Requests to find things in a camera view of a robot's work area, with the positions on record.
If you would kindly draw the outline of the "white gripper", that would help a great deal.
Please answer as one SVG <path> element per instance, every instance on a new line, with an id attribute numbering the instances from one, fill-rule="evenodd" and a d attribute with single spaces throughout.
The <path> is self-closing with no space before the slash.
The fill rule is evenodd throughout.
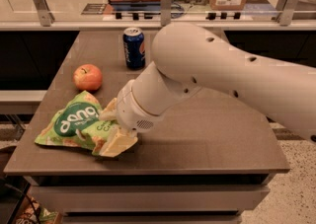
<path id="1" fill-rule="evenodd" d="M 99 120 L 115 120 L 115 125 L 102 146 L 99 155 L 103 157 L 116 157 L 132 147 L 138 140 L 138 133 L 145 133 L 160 122 L 163 115 L 152 115 L 146 112 L 136 101 L 132 93 L 133 80 L 130 80 L 101 111 Z"/>

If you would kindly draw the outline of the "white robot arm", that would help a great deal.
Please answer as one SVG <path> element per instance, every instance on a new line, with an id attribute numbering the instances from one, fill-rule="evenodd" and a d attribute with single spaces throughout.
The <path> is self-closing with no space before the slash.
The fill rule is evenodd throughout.
<path id="1" fill-rule="evenodd" d="M 300 137 L 316 138 L 316 72 L 248 53 L 204 28 L 174 23 L 151 45 L 152 62 L 100 115 L 116 120 L 100 154 L 115 157 L 151 130 L 170 107 L 203 88 L 229 94 Z"/>

